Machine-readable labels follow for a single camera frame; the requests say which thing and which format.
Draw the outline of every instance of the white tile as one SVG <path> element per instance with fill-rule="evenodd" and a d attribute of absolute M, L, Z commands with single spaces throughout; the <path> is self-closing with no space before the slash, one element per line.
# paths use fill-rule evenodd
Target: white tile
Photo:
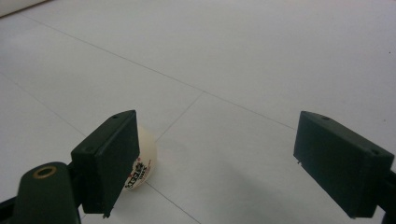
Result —
<path fill-rule="evenodd" d="M 135 109 L 161 135 L 200 91 L 23 16 L 0 20 L 0 72 L 88 135 Z"/>
<path fill-rule="evenodd" d="M 294 139 L 294 130 L 205 94 L 158 141 L 148 182 L 201 223 L 379 223 L 381 211 L 349 219 L 297 164 Z"/>
<path fill-rule="evenodd" d="M 197 224 L 195 220 L 148 185 L 123 191 L 114 205 L 110 218 L 103 219 L 100 215 L 87 215 L 82 219 L 82 223 Z"/>
<path fill-rule="evenodd" d="M 17 195 L 22 175 L 52 161 L 68 164 L 84 139 L 35 98 L 0 74 L 0 202 Z"/>
<path fill-rule="evenodd" d="M 392 1 L 54 1 L 23 12 L 296 128 L 311 110 L 396 148 Z"/>

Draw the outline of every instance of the white cylindrical object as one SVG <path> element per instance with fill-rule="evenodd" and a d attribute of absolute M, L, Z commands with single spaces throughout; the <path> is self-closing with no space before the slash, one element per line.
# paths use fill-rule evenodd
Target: white cylindrical object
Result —
<path fill-rule="evenodd" d="M 134 162 L 134 168 L 125 181 L 124 189 L 135 189 L 151 176 L 157 163 L 157 146 L 154 137 L 144 128 L 138 126 L 140 154 Z"/>

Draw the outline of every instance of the white floor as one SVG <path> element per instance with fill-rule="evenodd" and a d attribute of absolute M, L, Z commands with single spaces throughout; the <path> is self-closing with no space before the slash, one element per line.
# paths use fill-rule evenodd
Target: white floor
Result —
<path fill-rule="evenodd" d="M 396 154 L 395 21 L 393 0 L 54 0 L 4 17 L 0 201 L 135 109 L 155 174 L 82 223 L 380 223 L 349 219 L 292 152 L 308 110 Z"/>

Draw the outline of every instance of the tile grout line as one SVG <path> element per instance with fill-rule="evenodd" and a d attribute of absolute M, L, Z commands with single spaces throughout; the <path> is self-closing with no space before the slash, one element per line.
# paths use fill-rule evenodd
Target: tile grout line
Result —
<path fill-rule="evenodd" d="M 118 57 L 118 58 L 121 58 L 121 59 L 123 59 L 123 60 L 125 60 L 125 61 L 127 61 L 127 62 L 134 63 L 134 64 L 136 64 L 136 65 L 138 65 L 138 66 L 141 66 L 141 67 L 144 67 L 144 68 L 148 69 L 149 71 L 152 71 L 152 72 L 157 73 L 157 74 L 160 74 L 160 75 L 162 75 L 162 76 L 171 78 L 171 79 L 173 79 L 173 80 L 176 81 L 176 82 L 179 82 L 179 83 L 181 83 L 181 84 L 184 84 L 184 85 L 186 85 L 186 86 L 189 86 L 189 87 L 191 87 L 191 88 L 194 88 L 194 89 L 196 89 L 196 90 L 198 90 L 198 91 L 205 92 L 205 93 L 207 93 L 207 94 L 209 94 L 209 95 L 211 95 L 211 96 L 214 96 L 214 97 L 216 97 L 216 98 L 218 98 L 218 99 L 220 99 L 220 100 L 222 100 L 222 101 L 225 101 L 225 102 L 230 103 L 230 104 L 232 104 L 232 105 L 236 105 L 236 106 L 238 106 L 238 107 L 240 107 L 240 108 L 246 109 L 246 110 L 249 111 L 249 112 L 252 112 L 252 113 L 254 113 L 254 114 L 256 114 L 256 115 L 259 115 L 259 116 L 261 116 L 261 117 L 263 117 L 263 118 L 265 118 L 265 119 L 269 119 L 269 120 L 271 120 L 271 121 L 273 121 L 273 122 L 275 122 L 275 123 L 277 123 L 277 124 L 280 124 L 280 125 L 282 125 L 282 126 L 285 126 L 285 127 L 287 127 L 287 128 L 290 128 L 290 129 L 292 129 L 292 130 L 294 130 L 294 131 L 296 130 L 296 129 L 290 127 L 290 126 L 287 125 L 287 124 L 284 124 L 284 123 L 282 123 L 282 122 L 279 122 L 279 121 L 277 121 L 277 120 L 275 120 L 275 119 L 270 119 L 269 117 L 266 117 L 266 116 L 264 116 L 264 115 L 262 115 L 262 114 L 260 114 L 260 113 L 258 113 L 258 112 L 255 112 L 255 111 L 253 111 L 253 110 L 251 110 L 251 109 L 247 109 L 246 107 L 244 107 L 244 106 L 242 106 L 242 105 L 238 105 L 238 104 L 233 103 L 233 102 L 231 102 L 231 101 L 229 101 L 229 100 L 225 100 L 225 99 L 223 99 L 223 98 L 221 98 L 221 97 L 219 97 L 219 96 L 217 96 L 217 95 L 215 95 L 215 94 L 213 94 L 213 93 L 210 93 L 210 92 L 208 92 L 208 91 L 201 90 L 200 88 L 195 87 L 195 86 L 192 86 L 191 84 L 188 84 L 188 83 L 186 83 L 186 82 L 183 82 L 183 81 L 181 81 L 181 80 L 178 80 L 178 79 L 176 79 L 176 78 L 174 78 L 174 77 L 170 77 L 170 76 L 166 75 L 165 73 L 162 73 L 162 72 L 160 72 L 160 71 L 157 71 L 157 70 L 155 70 L 155 69 L 152 69 L 152 68 L 150 68 L 150 67 L 147 67 L 147 66 L 145 66 L 145 65 L 143 65 L 143 64 L 141 64 L 141 63 L 137 63 L 137 62 L 132 61 L 132 60 L 130 60 L 130 59 L 128 59 L 128 58 L 125 58 L 125 57 L 123 57 L 123 56 L 120 56 L 120 55 L 118 55 L 118 54 L 116 54 L 116 53 L 114 53 L 114 52 L 111 52 L 111 51 L 108 50 L 108 49 L 103 49 L 103 48 L 101 48 L 101 47 L 99 47 L 99 46 L 96 46 L 96 45 L 94 45 L 94 44 L 92 44 L 92 43 L 90 43 L 90 42 L 88 42 L 88 41 L 85 41 L 85 40 L 82 40 L 82 39 L 77 38 L 77 37 L 75 37 L 75 36 L 72 36 L 72 35 L 70 35 L 70 34 L 68 34 L 68 33 L 66 33 L 66 32 L 63 32 L 63 31 L 61 31 L 61 30 L 59 30 L 59 29 L 56 29 L 56 28 L 54 28 L 54 27 L 52 27 L 52 26 L 49 26 L 49 25 L 47 25 L 46 23 L 43 23 L 43 22 L 41 22 L 41 21 L 37 21 L 37 20 L 35 20 L 35 19 L 33 19 L 33 18 L 30 18 L 30 17 L 28 17 L 28 16 L 26 16 L 26 15 L 24 15 L 24 14 L 19 14 L 19 15 L 21 15 L 21 16 L 23 16 L 23 17 L 25 17 L 26 19 L 29 19 L 29 20 L 31 20 L 31 21 L 35 21 L 35 22 L 37 22 L 37 23 L 39 23 L 39 24 L 41 24 L 41 25 L 43 25 L 43 26 L 45 26 L 45 27 L 48 27 L 48 28 L 50 28 L 50 29 L 52 29 L 52 30 L 54 30 L 54 31 L 56 31 L 56 32 L 59 32 L 59 33 L 61 33 L 61 34 L 63 34 L 63 35 L 67 35 L 67 36 L 69 36 L 69 37 L 71 37 L 71 38 L 74 38 L 74 39 L 76 39 L 76 40 L 78 40 L 78 41 L 80 41 L 80 42 L 82 42 L 82 43 L 88 44 L 88 45 L 90 45 L 90 46 L 93 47 L 93 48 L 100 49 L 100 50 L 102 50 L 102 51 L 104 51 L 104 52 L 107 52 L 107 53 L 109 53 L 109 54 L 111 54 L 111 55 L 114 55 L 114 56 L 116 56 L 116 57 Z"/>
<path fill-rule="evenodd" d="M 166 134 L 166 133 L 168 132 L 169 129 L 171 129 L 171 128 L 175 125 L 175 123 L 176 123 L 178 120 L 180 120 L 181 117 L 183 117 L 184 114 L 186 114 L 186 112 L 187 112 L 187 111 L 199 100 L 199 98 L 201 98 L 202 95 L 204 95 L 204 93 L 205 93 L 205 92 L 202 91 L 202 92 L 198 95 L 198 97 L 197 97 L 194 101 L 192 101 L 192 103 L 183 111 L 183 113 L 181 113 L 180 116 L 178 116 L 177 119 L 175 119 L 175 120 L 171 123 L 171 125 L 169 125 L 169 127 L 157 138 L 157 140 L 155 140 L 156 143 L 163 137 L 164 134 Z"/>
<path fill-rule="evenodd" d="M 180 209 L 182 212 L 184 212 L 188 217 L 192 218 L 194 221 L 196 221 L 199 224 L 202 224 L 200 221 L 198 221 L 195 217 L 193 217 L 192 215 L 190 215 L 188 212 L 186 212 L 184 209 L 182 209 L 180 206 L 178 206 L 176 203 L 174 203 L 172 200 L 170 200 L 168 197 L 166 197 L 165 195 L 163 195 L 159 190 L 157 190 L 156 188 L 152 187 L 148 182 L 146 182 L 147 185 L 149 185 L 152 189 L 154 189 L 157 193 L 161 194 L 167 201 L 169 201 L 170 203 L 172 203 L 175 207 L 177 207 L 178 209 Z"/>
<path fill-rule="evenodd" d="M 62 118 L 58 113 L 56 113 L 55 111 L 53 111 L 51 108 L 49 108 L 48 106 L 46 106 L 43 102 L 41 102 L 40 100 L 38 100 L 35 96 L 33 96 L 29 91 L 27 91 L 25 88 L 23 88 L 20 84 L 18 84 L 17 82 L 15 82 L 14 80 L 12 80 L 10 77 L 0 73 L 1 76 L 5 77 L 6 79 L 8 79 L 10 82 L 14 83 L 14 85 L 16 85 L 20 90 L 24 91 L 26 94 L 28 94 L 30 97 L 32 97 L 33 99 L 35 99 L 37 102 L 39 102 L 41 105 L 43 105 L 45 108 L 47 108 L 49 110 L 49 112 L 53 113 L 56 117 L 58 117 L 61 121 L 65 122 L 67 125 L 69 125 L 71 128 L 73 128 L 75 131 L 77 131 L 78 133 L 80 133 L 82 136 L 87 137 L 87 135 L 85 135 L 84 133 L 82 133 L 79 129 L 77 129 L 75 126 L 73 126 L 71 123 L 69 123 L 67 120 L 65 120 L 64 118 Z"/>

